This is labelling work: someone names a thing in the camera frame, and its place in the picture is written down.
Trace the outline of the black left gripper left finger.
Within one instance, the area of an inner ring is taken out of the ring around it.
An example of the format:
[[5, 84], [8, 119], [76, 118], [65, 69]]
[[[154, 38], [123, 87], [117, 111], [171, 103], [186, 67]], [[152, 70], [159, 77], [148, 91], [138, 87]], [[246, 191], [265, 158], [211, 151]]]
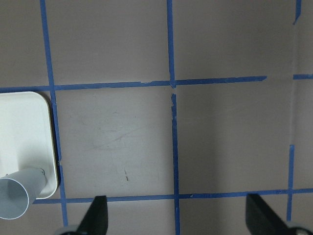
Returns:
[[106, 196], [96, 196], [76, 229], [77, 233], [106, 233], [108, 205]]

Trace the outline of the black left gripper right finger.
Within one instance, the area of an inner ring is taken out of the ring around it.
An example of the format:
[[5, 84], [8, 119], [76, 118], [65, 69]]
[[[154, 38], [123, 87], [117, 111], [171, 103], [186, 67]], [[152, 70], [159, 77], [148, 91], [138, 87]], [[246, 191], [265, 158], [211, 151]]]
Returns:
[[289, 235], [286, 223], [258, 194], [246, 196], [246, 226], [251, 235]]

